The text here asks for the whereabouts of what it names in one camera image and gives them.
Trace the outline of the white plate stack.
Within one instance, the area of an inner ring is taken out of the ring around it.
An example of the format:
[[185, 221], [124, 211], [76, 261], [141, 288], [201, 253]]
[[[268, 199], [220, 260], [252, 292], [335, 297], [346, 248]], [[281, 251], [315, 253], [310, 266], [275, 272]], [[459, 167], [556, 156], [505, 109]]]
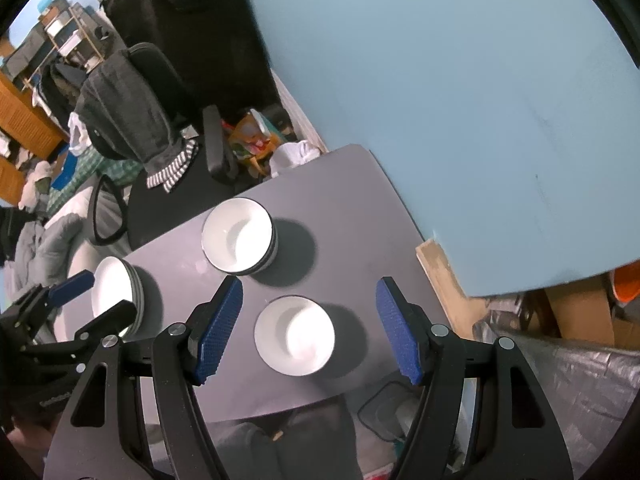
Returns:
[[94, 272], [91, 307], [95, 318], [115, 307], [119, 301], [130, 301], [137, 309], [136, 317], [126, 330], [119, 333], [124, 339], [137, 333], [144, 315], [144, 291], [137, 270], [126, 260], [109, 256]]

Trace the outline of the white bowl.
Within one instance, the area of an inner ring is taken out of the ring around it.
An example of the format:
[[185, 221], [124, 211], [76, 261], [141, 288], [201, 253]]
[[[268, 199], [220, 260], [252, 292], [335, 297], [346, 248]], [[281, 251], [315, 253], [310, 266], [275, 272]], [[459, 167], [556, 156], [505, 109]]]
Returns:
[[258, 356], [285, 376], [304, 377], [322, 370], [332, 358], [335, 341], [328, 312], [302, 296], [272, 300], [254, 327]]
[[278, 231], [264, 206], [250, 198], [233, 197], [206, 217], [201, 246], [218, 271], [250, 275], [270, 265], [278, 250]]

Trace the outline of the grey bed duvet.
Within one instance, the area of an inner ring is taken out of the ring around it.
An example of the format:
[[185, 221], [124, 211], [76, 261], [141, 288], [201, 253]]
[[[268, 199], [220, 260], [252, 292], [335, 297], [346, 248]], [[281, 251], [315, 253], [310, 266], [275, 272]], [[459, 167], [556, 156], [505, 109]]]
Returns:
[[49, 219], [29, 221], [18, 236], [15, 256], [1, 266], [1, 309], [6, 310], [36, 285], [52, 286], [81, 271], [95, 271], [108, 256], [131, 252], [125, 237], [98, 246], [89, 240], [91, 184], [84, 186]]

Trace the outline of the black office chair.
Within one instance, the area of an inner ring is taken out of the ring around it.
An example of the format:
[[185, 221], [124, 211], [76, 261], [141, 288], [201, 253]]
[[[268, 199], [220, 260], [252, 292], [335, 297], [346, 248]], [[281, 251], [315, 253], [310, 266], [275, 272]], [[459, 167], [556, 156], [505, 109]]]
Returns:
[[216, 106], [201, 107], [154, 44], [112, 54], [81, 87], [76, 114], [107, 159], [137, 162], [130, 195], [102, 176], [93, 190], [118, 200], [115, 233], [91, 233], [106, 245], [126, 237], [138, 249], [241, 191], [239, 165]]

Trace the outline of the blue box on bed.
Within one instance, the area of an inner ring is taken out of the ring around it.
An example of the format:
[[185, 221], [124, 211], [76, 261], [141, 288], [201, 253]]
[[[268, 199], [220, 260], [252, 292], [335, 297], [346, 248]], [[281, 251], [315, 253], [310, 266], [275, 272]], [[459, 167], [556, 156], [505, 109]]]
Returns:
[[70, 183], [70, 180], [73, 179], [77, 162], [78, 158], [69, 151], [65, 151], [58, 156], [53, 167], [51, 188], [57, 191], [65, 188]]

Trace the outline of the green patterned blanket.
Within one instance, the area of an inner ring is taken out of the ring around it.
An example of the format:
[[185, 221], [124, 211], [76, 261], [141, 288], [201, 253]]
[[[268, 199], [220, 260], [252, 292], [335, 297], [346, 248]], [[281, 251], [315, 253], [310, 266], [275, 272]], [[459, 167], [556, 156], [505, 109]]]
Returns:
[[116, 185], [130, 185], [140, 171], [142, 165], [133, 160], [111, 160], [99, 154], [94, 148], [88, 148], [77, 159], [73, 177], [60, 190], [51, 188], [47, 203], [47, 215], [56, 214], [78, 191], [93, 177], [106, 174]]

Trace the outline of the cardboard box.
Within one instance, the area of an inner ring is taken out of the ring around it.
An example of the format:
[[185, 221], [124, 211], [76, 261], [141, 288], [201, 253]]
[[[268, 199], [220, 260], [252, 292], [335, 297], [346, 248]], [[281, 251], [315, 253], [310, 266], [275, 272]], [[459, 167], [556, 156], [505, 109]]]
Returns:
[[612, 312], [601, 275], [544, 290], [561, 337], [612, 347]]

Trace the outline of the orange wooden wardrobe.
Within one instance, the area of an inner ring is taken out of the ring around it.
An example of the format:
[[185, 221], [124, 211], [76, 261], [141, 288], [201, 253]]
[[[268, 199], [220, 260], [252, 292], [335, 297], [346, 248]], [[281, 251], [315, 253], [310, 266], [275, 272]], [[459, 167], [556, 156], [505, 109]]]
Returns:
[[[41, 159], [49, 159], [67, 141], [63, 130], [40, 108], [29, 92], [21, 92], [1, 74], [1, 131]], [[16, 206], [25, 177], [13, 162], [1, 157], [1, 199]]]

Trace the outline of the grey towel with striped edge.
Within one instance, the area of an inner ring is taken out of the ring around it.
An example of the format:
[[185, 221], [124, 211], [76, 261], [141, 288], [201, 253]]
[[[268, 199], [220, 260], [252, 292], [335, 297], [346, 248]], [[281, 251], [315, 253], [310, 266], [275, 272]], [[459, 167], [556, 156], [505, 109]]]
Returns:
[[171, 193], [193, 164], [198, 141], [169, 116], [134, 56], [149, 54], [160, 62], [157, 73], [177, 77], [166, 55], [142, 42], [112, 54], [84, 81], [75, 113], [88, 129], [92, 145], [106, 158], [140, 162], [147, 188]]

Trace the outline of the silver plastic bag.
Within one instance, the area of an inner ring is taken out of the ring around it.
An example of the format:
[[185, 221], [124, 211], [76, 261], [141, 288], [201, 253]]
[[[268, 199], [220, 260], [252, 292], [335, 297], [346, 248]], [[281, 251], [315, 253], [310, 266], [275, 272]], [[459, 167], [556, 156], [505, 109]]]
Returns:
[[605, 450], [639, 392], [639, 353], [585, 341], [536, 338], [486, 320], [474, 337], [515, 341], [536, 375], [564, 437], [574, 477]]

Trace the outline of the white cloth behind table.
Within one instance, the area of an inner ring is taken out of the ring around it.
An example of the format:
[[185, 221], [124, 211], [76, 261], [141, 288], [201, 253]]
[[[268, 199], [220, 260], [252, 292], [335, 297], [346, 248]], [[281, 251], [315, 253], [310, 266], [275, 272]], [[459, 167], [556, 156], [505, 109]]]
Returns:
[[288, 170], [308, 164], [322, 154], [314, 144], [308, 140], [288, 142], [279, 146], [272, 154], [269, 167], [270, 176], [279, 177]]

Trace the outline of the shelf rack with items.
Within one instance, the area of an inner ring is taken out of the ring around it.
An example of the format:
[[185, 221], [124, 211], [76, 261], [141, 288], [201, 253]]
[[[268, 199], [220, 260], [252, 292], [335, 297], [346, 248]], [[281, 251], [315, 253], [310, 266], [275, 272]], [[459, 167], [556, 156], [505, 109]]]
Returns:
[[44, 66], [66, 63], [90, 73], [107, 57], [108, 27], [80, 3], [52, 0], [22, 41], [1, 40], [2, 73], [16, 88], [32, 89]]

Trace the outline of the black hanging garment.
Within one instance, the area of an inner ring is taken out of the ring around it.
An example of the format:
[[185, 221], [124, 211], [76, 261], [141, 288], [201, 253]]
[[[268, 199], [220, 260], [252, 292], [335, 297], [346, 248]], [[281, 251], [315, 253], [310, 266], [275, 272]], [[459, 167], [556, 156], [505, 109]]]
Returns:
[[248, 0], [102, 0], [128, 47], [157, 46], [201, 105], [235, 124], [281, 103]]

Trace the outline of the wooden board by wall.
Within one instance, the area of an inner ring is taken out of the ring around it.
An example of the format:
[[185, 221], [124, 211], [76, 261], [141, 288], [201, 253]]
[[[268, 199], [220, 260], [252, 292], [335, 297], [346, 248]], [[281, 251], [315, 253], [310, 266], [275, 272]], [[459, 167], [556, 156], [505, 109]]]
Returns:
[[418, 258], [452, 330], [474, 340], [473, 327], [488, 313], [488, 299], [468, 297], [463, 292], [442, 248], [427, 240], [416, 248]]

